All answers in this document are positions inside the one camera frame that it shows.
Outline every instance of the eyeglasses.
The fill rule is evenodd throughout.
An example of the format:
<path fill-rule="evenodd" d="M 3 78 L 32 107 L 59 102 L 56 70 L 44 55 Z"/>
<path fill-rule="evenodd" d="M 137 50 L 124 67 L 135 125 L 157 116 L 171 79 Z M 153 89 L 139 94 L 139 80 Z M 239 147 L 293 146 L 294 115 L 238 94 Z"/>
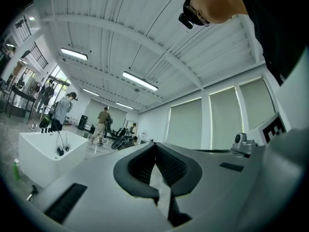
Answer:
<path fill-rule="evenodd" d="M 191 12 L 193 13 L 194 15 L 197 16 L 197 18 L 201 21 L 201 23 L 203 23 L 206 27 L 210 26 L 211 25 L 211 22 L 205 20 L 204 18 L 202 18 L 201 16 L 198 15 L 197 11 L 192 8 L 191 6 L 187 5 L 186 8 Z"/>

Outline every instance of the black hair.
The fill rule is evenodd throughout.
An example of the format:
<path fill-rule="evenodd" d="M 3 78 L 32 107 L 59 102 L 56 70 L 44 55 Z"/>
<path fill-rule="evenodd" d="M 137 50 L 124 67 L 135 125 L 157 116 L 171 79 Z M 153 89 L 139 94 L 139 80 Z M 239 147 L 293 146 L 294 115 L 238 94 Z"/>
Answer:
<path fill-rule="evenodd" d="M 69 95 L 72 96 L 73 99 L 76 99 L 77 94 L 76 94 L 75 92 L 72 92 L 72 93 L 70 93 Z"/>
<path fill-rule="evenodd" d="M 184 16 L 191 21 L 192 23 L 196 25 L 203 26 L 204 24 L 199 20 L 196 14 L 192 13 L 190 10 L 186 8 L 186 6 L 190 6 L 190 1 L 191 0 L 185 0 L 183 4 L 183 14 Z"/>

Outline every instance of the glossy tiled floor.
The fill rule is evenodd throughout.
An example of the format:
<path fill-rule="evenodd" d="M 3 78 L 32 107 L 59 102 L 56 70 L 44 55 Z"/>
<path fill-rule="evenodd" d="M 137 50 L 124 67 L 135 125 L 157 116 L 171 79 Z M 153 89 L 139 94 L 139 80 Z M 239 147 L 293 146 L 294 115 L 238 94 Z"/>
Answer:
<path fill-rule="evenodd" d="M 38 124 L 39 120 L 34 119 L 34 122 Z M 84 132 L 87 132 L 84 130 L 79 130 L 75 125 L 65 126 L 64 129 L 80 136 L 83 136 Z M 32 130 L 27 124 L 26 119 L 15 116 L 8 118 L 6 114 L 0 113 L 0 172 L 10 190 L 23 199 L 26 199 L 31 193 L 32 185 L 36 185 L 38 191 L 42 190 L 41 187 L 31 181 L 21 171 L 19 171 L 19 180 L 15 180 L 13 174 L 14 160 L 18 159 L 18 135 L 20 132 L 31 131 Z M 113 153 L 113 150 L 111 149 L 113 141 L 111 139 L 108 139 L 103 146 L 98 146 L 97 141 L 98 139 L 94 141 L 93 145 L 88 143 L 85 160 L 92 157 Z M 150 186 L 159 190 L 160 199 L 158 202 L 158 208 L 163 215 L 167 217 L 169 210 L 170 188 L 164 183 L 162 175 L 156 166 L 152 172 Z"/>

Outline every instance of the black rectangular slot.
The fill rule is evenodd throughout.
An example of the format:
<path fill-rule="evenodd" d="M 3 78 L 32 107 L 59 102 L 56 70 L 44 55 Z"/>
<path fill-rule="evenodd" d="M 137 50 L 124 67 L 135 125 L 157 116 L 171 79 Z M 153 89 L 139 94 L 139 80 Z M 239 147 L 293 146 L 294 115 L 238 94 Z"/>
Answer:
<path fill-rule="evenodd" d="M 223 167 L 223 168 L 230 169 L 230 170 L 234 170 L 234 171 L 237 171 L 237 172 L 241 172 L 243 170 L 243 166 L 235 165 L 235 164 L 231 164 L 231 163 L 227 163 L 227 162 L 222 162 L 219 166 Z"/>
<path fill-rule="evenodd" d="M 52 220 L 62 223 L 77 201 L 86 191 L 87 187 L 80 184 L 73 184 L 66 192 L 55 201 L 55 203 L 45 212 Z"/>

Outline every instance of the roller shade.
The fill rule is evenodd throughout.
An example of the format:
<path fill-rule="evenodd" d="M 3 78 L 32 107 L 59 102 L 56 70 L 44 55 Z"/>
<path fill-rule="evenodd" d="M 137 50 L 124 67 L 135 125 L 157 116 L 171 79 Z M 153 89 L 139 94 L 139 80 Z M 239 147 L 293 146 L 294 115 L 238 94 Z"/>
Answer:
<path fill-rule="evenodd" d="M 171 107 L 167 143 L 200 149 L 202 135 L 201 99 Z"/>
<path fill-rule="evenodd" d="M 272 99 L 263 79 L 240 86 L 245 101 L 249 130 L 275 114 Z"/>
<path fill-rule="evenodd" d="M 240 106 L 234 87 L 211 94 L 212 149 L 230 149 L 242 132 Z"/>
<path fill-rule="evenodd" d="M 84 115 L 88 117 L 87 125 L 96 126 L 98 123 L 98 115 L 100 112 L 104 111 L 105 107 L 108 106 L 93 99 L 90 99 L 89 104 L 84 113 Z"/>
<path fill-rule="evenodd" d="M 112 125 L 111 129 L 118 131 L 119 128 L 122 128 L 126 119 L 126 112 L 120 109 L 111 107 L 109 108 L 109 113 L 112 116 Z"/>

